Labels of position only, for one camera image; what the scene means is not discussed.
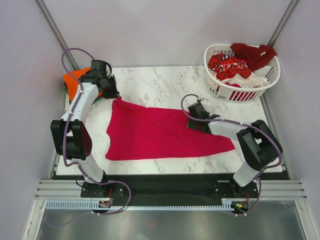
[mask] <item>marble tabletop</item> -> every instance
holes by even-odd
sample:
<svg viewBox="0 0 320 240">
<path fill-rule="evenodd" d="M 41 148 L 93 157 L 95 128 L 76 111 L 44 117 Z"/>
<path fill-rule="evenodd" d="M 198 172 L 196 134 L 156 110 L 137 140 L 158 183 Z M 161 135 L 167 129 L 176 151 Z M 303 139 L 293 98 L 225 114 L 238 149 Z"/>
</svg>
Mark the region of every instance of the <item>marble tabletop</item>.
<svg viewBox="0 0 320 240">
<path fill-rule="evenodd" d="M 210 100 L 210 114 L 225 119 L 251 123 L 266 121 L 259 99 L 253 102 L 232 103 L 211 95 L 204 83 L 204 66 L 126 67 L 114 68 L 117 88 L 124 101 L 145 107 L 180 109 L 181 98 L 194 93 Z M 187 108 L 195 102 L 189 97 Z M 240 145 L 233 141 L 235 150 L 206 157 L 161 158 L 112 161 L 106 159 L 110 138 L 106 133 L 112 115 L 113 100 L 101 99 L 92 105 L 85 126 L 92 138 L 92 155 L 107 175 L 123 174 L 193 174 L 234 173 L 245 161 Z M 267 172 L 281 172 L 281 166 Z M 65 167 L 62 156 L 57 175 L 80 175 L 77 166 Z"/>
</svg>

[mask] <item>basket rim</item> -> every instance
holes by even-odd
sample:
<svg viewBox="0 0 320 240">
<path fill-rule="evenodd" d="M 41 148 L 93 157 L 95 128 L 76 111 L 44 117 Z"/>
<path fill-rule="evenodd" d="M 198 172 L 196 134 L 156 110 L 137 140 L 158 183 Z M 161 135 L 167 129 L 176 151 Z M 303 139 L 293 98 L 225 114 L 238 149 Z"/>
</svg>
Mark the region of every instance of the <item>basket rim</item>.
<svg viewBox="0 0 320 240">
<path fill-rule="evenodd" d="M 219 80 L 216 79 L 216 77 L 214 77 L 211 72 L 209 71 L 209 68 L 208 68 L 208 64 L 207 64 L 207 52 L 210 48 L 214 47 L 214 46 L 228 46 L 230 47 L 231 44 L 212 44 L 210 46 L 208 46 L 205 51 L 204 51 L 204 57 L 203 57 L 203 60 L 204 60 L 204 67 L 205 67 L 205 71 L 206 73 L 211 77 L 212 80 L 214 80 L 219 86 L 221 87 L 226 87 L 228 89 L 233 89 L 235 91 L 250 91 L 250 92 L 258 92 L 258 91 L 261 91 L 261 90 L 267 90 L 269 88 L 271 88 L 272 86 L 274 86 L 279 78 L 280 78 L 280 74 L 281 74 L 281 68 L 280 68 L 280 63 L 279 63 L 279 60 L 278 60 L 278 57 L 277 56 L 274 56 L 273 58 L 275 59 L 276 61 L 276 64 L 277 64 L 277 67 L 278 67 L 278 71 L 279 71 L 279 74 L 278 76 L 276 77 L 276 79 L 274 80 L 273 83 L 271 83 L 270 85 L 268 86 L 263 86 L 263 87 L 256 87 L 256 88 L 239 88 L 239 87 L 235 87 L 235 86 L 229 86 L 229 85 L 226 85 L 222 82 L 220 82 Z M 251 47 L 255 47 L 255 48 L 258 48 L 259 46 L 257 45 L 248 45 L 248 46 L 251 46 Z"/>
</svg>

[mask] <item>pile of clothes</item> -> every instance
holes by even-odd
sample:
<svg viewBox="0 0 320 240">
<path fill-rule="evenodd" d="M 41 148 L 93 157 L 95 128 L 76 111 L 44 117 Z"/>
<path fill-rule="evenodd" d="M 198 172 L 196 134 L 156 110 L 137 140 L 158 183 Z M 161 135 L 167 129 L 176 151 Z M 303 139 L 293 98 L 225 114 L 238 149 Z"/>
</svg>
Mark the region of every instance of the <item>pile of clothes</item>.
<svg viewBox="0 0 320 240">
<path fill-rule="evenodd" d="M 218 53 L 209 60 L 208 67 L 216 73 L 216 79 L 237 88 L 253 89 L 268 85 L 266 77 L 257 76 L 253 71 L 266 66 L 277 55 L 272 47 L 234 43 L 231 49 L 234 56 Z"/>
</svg>

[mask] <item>laundry basket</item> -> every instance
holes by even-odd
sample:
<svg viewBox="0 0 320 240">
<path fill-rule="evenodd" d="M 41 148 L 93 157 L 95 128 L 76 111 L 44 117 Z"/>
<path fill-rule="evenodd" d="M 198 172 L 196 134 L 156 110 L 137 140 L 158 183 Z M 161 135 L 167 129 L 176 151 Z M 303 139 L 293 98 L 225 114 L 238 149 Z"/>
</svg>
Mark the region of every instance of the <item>laundry basket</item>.
<svg viewBox="0 0 320 240">
<path fill-rule="evenodd" d="M 228 56 L 234 56 L 229 44 L 214 44 L 209 46 L 204 52 L 204 67 L 205 77 L 204 81 L 207 88 L 215 97 L 224 97 L 227 102 L 233 103 L 247 103 L 260 98 L 261 95 L 273 85 L 275 85 L 280 77 L 280 64 L 276 56 L 263 68 L 254 71 L 257 76 L 266 77 L 268 85 L 256 88 L 239 88 L 230 85 L 226 85 L 216 79 L 216 73 L 208 68 L 210 58 L 219 53 L 223 53 Z"/>
</svg>

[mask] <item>laundry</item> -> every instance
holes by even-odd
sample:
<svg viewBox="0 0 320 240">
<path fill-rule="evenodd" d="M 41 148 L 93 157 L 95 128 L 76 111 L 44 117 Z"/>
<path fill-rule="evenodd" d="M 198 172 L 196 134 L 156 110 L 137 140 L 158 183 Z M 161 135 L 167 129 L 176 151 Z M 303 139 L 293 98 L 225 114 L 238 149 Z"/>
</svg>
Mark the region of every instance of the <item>laundry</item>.
<svg viewBox="0 0 320 240">
<path fill-rule="evenodd" d="M 254 47 L 244 43 L 234 43 L 231 45 L 231 49 L 238 59 L 246 61 L 246 65 L 251 71 L 263 68 L 277 55 L 276 51 L 271 46 L 266 45 Z"/>
<path fill-rule="evenodd" d="M 79 79 L 83 74 L 88 72 L 91 68 L 85 68 L 81 70 L 72 71 L 72 75 L 74 75 L 77 79 Z M 78 90 L 78 82 L 69 74 L 65 74 L 63 76 L 64 86 L 66 88 L 66 91 L 68 93 L 70 103 L 73 101 L 73 99 L 76 96 L 77 90 Z M 102 98 L 102 93 L 100 92 L 98 97 L 94 102 Z"/>
<path fill-rule="evenodd" d="M 144 107 L 116 99 L 107 128 L 109 160 L 204 157 L 235 149 L 223 136 L 187 128 L 188 117 L 177 109 Z"/>
<path fill-rule="evenodd" d="M 268 84 L 266 77 L 255 75 L 246 65 L 246 61 L 235 56 L 215 54 L 208 63 L 209 69 L 216 73 L 216 78 L 233 87 L 253 89 Z"/>
</svg>

